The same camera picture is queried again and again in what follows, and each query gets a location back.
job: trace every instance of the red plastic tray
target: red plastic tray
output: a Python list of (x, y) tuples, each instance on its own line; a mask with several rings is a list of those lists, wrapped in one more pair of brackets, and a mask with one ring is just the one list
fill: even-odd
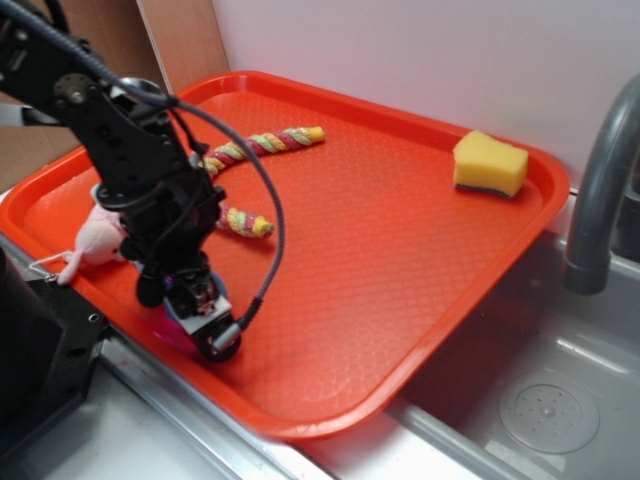
[[(319, 437), (383, 408), (569, 192), (560, 165), (530, 147), (513, 200), (455, 189), (451, 150), (468, 130), (282, 78), (231, 73), (181, 96), (246, 136), (315, 125), (326, 132), (322, 144), (263, 157), (283, 199), (287, 250), (240, 352), (221, 365), (201, 361), (162, 308), (138, 305), (131, 265), (83, 267), (73, 286), (211, 401), (269, 436)], [(191, 123), (199, 139), (226, 143)], [(98, 181), (77, 150), (12, 191), (0, 229), (34, 258), (73, 249)], [(274, 218), (248, 163), (217, 183), (228, 203)], [(236, 314), (255, 295), (275, 241), (224, 232), (207, 240)]]

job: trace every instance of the pink stuffed toy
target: pink stuffed toy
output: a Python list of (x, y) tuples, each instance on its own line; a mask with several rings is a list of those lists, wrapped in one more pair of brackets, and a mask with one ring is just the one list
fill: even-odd
[(58, 275), (58, 284), (69, 283), (82, 262), (101, 265), (111, 260), (123, 261), (120, 244), (125, 236), (118, 213), (109, 212), (96, 204), (76, 236), (75, 252), (63, 254), (67, 266)]

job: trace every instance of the stainless steel sink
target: stainless steel sink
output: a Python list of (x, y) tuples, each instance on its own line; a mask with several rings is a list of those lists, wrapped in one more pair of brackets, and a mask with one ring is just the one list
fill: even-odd
[(584, 297), (562, 250), (545, 233), (401, 397), (525, 477), (640, 478), (640, 269)]

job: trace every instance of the gray faucet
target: gray faucet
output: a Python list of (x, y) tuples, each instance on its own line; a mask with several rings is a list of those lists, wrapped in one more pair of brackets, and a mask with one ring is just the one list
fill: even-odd
[(640, 75), (605, 118), (578, 192), (564, 255), (567, 289), (604, 290), (611, 251), (640, 262)]

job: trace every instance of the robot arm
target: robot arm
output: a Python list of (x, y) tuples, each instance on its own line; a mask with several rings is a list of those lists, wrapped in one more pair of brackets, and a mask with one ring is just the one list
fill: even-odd
[[(13, 3), (44, 19), (28, 1)], [(169, 301), (178, 320), (194, 323), (195, 317), (198, 328), (185, 330), (216, 360), (238, 343), (240, 331), (229, 309), (220, 311), (221, 293), (202, 253), (224, 191), (190, 162), (165, 107), (138, 102), (37, 28), (3, 12), (0, 91), (68, 127), (85, 146), (102, 180), (97, 200), (120, 214), (128, 234), (122, 254), (140, 265), (138, 300), (147, 307)], [(59, 34), (100, 61), (86, 40)]]

